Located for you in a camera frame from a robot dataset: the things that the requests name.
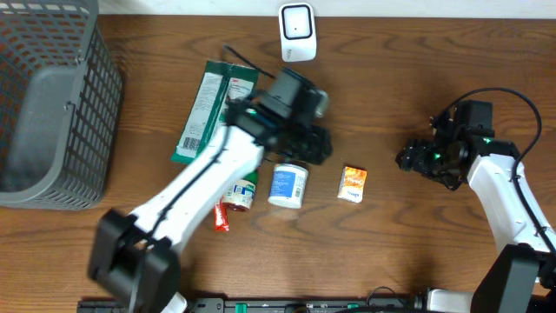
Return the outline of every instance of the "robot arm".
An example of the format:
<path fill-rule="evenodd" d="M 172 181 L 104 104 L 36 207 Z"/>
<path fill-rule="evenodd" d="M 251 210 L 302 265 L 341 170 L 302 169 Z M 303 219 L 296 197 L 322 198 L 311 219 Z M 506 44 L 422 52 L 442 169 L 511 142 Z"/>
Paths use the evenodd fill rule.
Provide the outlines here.
<path fill-rule="evenodd" d="M 469 187 L 483 205 L 499 253 L 507 244 L 527 244 L 537 251 L 550 252 L 513 186 L 511 168 L 514 162 L 511 156 L 477 156 L 467 176 Z M 529 206 L 542 227 L 546 228 L 550 241 L 556 244 L 554 230 L 529 189 L 523 163 L 518 165 L 518 175 L 521 176 L 519 184 Z"/>
<path fill-rule="evenodd" d="M 415 170 L 450 190 L 468 183 L 483 205 L 499 256 L 474 293 L 430 290 L 427 308 L 451 313 L 528 308 L 552 312 L 556 236 L 527 185 L 520 153 L 513 143 L 494 139 L 491 103 L 470 100 L 454 105 L 453 118 L 444 111 L 432 119 L 433 141 L 409 140 L 396 162 L 402 170 Z M 540 301 L 531 297 L 535 281 L 552 290 Z"/>
<path fill-rule="evenodd" d="M 166 189 L 129 215 L 110 210 L 99 222 L 88 275 L 132 312 L 182 313 L 179 256 L 235 181 L 255 170 L 265 152 L 320 164 L 332 147 L 313 125 L 328 96 L 289 69 L 268 92 L 229 104 L 226 126 Z"/>

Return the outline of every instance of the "wood grain surface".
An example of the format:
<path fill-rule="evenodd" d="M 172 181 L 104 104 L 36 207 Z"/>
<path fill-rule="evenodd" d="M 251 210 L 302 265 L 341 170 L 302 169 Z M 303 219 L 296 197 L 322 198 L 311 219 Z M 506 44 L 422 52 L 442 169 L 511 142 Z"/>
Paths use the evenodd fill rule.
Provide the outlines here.
<path fill-rule="evenodd" d="M 180 172 L 169 159 L 204 63 L 221 57 L 223 43 L 279 71 L 274 17 L 103 16 L 99 24 L 127 75 L 106 197 L 81 212 L 0 210 L 2 312 L 71 312 L 83 296 L 106 296 L 85 275 L 96 222 L 108 208 L 144 203 Z M 234 297 L 365 296 L 380 285 L 474 290 L 496 258 L 477 196 L 404 173 L 394 157 L 408 138 L 431 136 L 429 116 L 480 87 L 515 88 L 538 104 L 545 126 L 526 173 L 556 223 L 555 22 L 319 18 L 316 27 L 317 58 L 291 66 L 330 95 L 321 124 L 334 154 L 310 167 L 301 210 L 267 203 L 272 164 L 264 163 L 254 208 L 229 213 L 229 233 L 215 233 L 212 216 L 195 233 L 184 289 Z M 535 129 L 530 110 L 498 93 L 476 98 L 495 102 L 497 137 L 523 149 Z M 361 204 L 336 198 L 345 164 L 368 170 Z"/>

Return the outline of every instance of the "small can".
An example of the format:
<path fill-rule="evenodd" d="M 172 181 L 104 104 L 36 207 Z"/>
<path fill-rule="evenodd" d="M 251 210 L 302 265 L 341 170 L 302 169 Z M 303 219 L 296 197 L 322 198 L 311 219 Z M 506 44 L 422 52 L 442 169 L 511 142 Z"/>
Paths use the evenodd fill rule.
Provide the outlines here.
<path fill-rule="evenodd" d="M 245 212 L 251 210 L 255 198 L 255 189 L 259 180 L 259 173 L 254 171 L 243 179 L 238 180 L 224 194 L 222 205 L 226 210 Z"/>
<path fill-rule="evenodd" d="M 277 164 L 268 202 L 284 208 L 300 209 L 309 172 L 293 164 Z"/>

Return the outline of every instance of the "white plug-in device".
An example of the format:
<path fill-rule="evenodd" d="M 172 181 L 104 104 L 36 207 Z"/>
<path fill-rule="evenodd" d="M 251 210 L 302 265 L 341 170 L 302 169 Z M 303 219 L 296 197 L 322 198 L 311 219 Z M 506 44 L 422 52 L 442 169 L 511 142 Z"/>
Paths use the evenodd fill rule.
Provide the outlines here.
<path fill-rule="evenodd" d="M 284 4 L 278 11 L 280 22 L 281 58 L 286 62 L 314 59 L 316 32 L 314 12 L 309 3 Z"/>

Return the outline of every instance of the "gray plastic basket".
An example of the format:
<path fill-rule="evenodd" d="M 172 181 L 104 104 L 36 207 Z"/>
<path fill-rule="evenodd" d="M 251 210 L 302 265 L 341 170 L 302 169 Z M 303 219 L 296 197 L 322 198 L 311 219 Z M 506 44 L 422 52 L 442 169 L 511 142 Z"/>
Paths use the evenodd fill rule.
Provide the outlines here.
<path fill-rule="evenodd" d="M 95 0 L 0 0 L 0 206 L 98 203 L 122 78 Z"/>

